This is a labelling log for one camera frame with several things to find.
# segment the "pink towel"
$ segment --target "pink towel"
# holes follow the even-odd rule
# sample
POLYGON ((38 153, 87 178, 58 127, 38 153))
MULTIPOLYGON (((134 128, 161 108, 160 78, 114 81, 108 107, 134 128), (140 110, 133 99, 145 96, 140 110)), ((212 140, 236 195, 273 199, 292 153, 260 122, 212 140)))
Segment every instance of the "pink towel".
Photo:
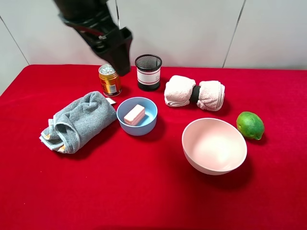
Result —
POLYGON ((166 83, 164 91, 165 104, 170 107, 185 106, 190 103, 195 80, 175 75, 166 83))
POLYGON ((195 86, 196 82, 193 79, 178 75, 171 77, 169 82, 166 83, 164 91, 165 103, 170 107, 188 105, 192 93, 193 97, 197 96, 196 90, 199 89, 197 106, 200 109, 218 111, 222 107, 225 97, 225 86, 219 81, 202 81, 199 87, 195 86))

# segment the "folded towel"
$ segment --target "folded towel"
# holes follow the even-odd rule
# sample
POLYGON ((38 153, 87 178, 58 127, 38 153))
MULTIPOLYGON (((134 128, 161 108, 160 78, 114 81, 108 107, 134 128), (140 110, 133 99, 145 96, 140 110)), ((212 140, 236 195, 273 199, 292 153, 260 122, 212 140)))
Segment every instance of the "folded towel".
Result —
POLYGON ((100 92, 90 92, 48 120, 40 140, 51 150, 75 153, 117 118, 100 92))
POLYGON ((200 109, 217 111, 224 102, 225 86, 217 80, 202 81, 196 86, 195 80, 175 75, 166 83, 165 103, 170 107, 185 106, 196 102, 200 109))
POLYGON ((166 83, 164 100, 168 106, 179 107, 190 103, 195 80, 175 75, 166 83))
POLYGON ((225 86, 217 80, 201 81, 197 106, 209 111, 218 111, 224 102, 225 86))

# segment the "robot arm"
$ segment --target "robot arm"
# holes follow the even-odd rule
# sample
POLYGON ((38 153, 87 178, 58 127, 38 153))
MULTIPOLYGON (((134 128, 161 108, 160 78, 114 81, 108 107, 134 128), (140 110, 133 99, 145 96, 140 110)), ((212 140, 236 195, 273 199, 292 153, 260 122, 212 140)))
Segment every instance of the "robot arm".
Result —
POLYGON ((54 0, 62 21, 74 28, 100 58, 123 76, 130 72, 132 34, 114 24, 107 0, 54 0))

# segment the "pink bowl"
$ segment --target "pink bowl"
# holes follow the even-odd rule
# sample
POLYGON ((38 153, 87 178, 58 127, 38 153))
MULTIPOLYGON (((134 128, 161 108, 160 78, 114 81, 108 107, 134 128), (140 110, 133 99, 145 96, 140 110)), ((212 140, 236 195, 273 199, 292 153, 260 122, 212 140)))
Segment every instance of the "pink bowl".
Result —
POLYGON ((215 118, 202 118, 188 124, 182 134, 182 146, 189 163, 209 175, 236 169, 247 155, 241 133, 231 124, 215 118))

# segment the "white wall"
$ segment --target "white wall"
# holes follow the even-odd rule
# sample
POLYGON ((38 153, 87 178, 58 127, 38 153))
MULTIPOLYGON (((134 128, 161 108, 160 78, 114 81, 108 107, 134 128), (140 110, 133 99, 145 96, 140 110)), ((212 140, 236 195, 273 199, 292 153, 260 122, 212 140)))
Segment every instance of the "white wall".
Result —
POLYGON ((307 69, 306 9, 306 0, 247 0, 225 67, 307 69))
MULTIPOLYGON (((115 12, 115 1, 108 1, 115 12)), ((118 0, 134 36, 131 60, 155 53, 164 65, 221 67, 243 0, 118 0)), ((30 64, 102 64, 58 18, 52 0, 0 1, 0 15, 30 64)))
POLYGON ((0 19, 0 95, 28 63, 0 19))

